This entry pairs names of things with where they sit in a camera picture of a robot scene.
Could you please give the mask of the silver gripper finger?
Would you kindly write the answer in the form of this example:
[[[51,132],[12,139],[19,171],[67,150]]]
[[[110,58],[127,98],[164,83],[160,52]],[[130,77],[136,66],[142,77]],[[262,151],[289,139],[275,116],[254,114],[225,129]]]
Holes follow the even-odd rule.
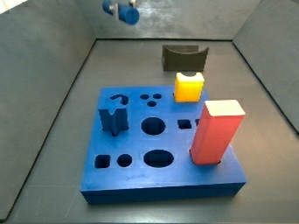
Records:
[[[131,7],[136,8],[138,0],[128,0]]]
[[[110,10],[112,12],[112,15],[115,17],[115,20],[119,20],[119,7],[118,7],[118,2],[116,0],[108,0],[110,1]]]

